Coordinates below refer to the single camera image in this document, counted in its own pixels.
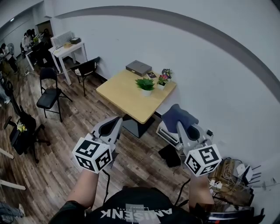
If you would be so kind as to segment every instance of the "table top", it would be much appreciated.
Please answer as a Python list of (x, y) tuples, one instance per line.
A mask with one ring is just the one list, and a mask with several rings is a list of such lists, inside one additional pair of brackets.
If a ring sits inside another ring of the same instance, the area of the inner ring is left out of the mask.
[(155, 74), (157, 78), (154, 79), (154, 90), (148, 97), (143, 96), (142, 90), (136, 86), (135, 80), (141, 77), (128, 70), (113, 76), (96, 91), (139, 123), (144, 124), (176, 86), (176, 83), (171, 81), (166, 84), (164, 90), (158, 89), (159, 74)]
[(52, 47), (49, 49), (49, 51), (55, 56), (55, 57), (64, 57), (65, 55), (68, 55), (70, 52), (77, 50), (78, 48), (82, 47), (82, 45), (84, 44), (84, 42), (80, 42), (77, 44), (72, 44), (71, 47), (69, 48), (64, 48), (63, 46), (56, 49), (55, 47)]

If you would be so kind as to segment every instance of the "fan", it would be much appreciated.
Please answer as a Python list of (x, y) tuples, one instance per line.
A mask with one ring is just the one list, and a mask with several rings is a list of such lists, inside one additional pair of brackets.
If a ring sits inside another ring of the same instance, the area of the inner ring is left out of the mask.
[(14, 55), (14, 45), (12, 43), (9, 43), (7, 47), (9, 48), (10, 54)]

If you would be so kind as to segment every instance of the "black table base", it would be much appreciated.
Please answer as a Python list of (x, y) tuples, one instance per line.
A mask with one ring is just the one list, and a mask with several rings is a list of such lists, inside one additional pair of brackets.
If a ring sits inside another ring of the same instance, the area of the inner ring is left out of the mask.
[(138, 121), (136, 121), (134, 118), (129, 116), (128, 114), (125, 114), (123, 119), (122, 126), (131, 132), (133, 135), (135, 135), (137, 138), (141, 138), (141, 136), (147, 131), (147, 129), (151, 126), (151, 124), (154, 122), (154, 118), (150, 117), (146, 123), (141, 124)]

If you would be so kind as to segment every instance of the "small box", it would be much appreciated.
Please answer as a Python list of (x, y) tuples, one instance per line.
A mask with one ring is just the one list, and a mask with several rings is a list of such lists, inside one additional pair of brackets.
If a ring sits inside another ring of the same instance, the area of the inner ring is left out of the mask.
[(81, 42), (81, 39), (79, 37), (75, 37), (72, 40), (70, 40), (71, 44), (78, 44)]
[(219, 150), (214, 144), (189, 151), (185, 164), (198, 177), (214, 171), (221, 161)]
[(148, 72), (152, 71), (152, 67), (149, 65), (146, 65), (140, 61), (135, 60), (126, 66), (126, 70), (131, 71), (131, 72), (135, 73), (136, 75), (143, 77)]
[(72, 154), (82, 168), (94, 173), (113, 161), (110, 146), (90, 140), (89, 136), (79, 139)]
[(66, 42), (65, 44), (63, 44), (64, 48), (70, 48), (71, 46), (72, 46), (72, 44), (69, 42)]

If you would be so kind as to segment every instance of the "blue cloth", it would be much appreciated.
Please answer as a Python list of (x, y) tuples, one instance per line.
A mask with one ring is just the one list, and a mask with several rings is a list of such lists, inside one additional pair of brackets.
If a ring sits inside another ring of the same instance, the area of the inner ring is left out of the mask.
[(177, 122), (180, 121), (187, 132), (192, 124), (198, 124), (198, 119), (189, 114), (186, 110), (180, 108), (178, 104), (174, 104), (165, 114), (161, 116), (167, 130), (171, 133), (177, 133)]

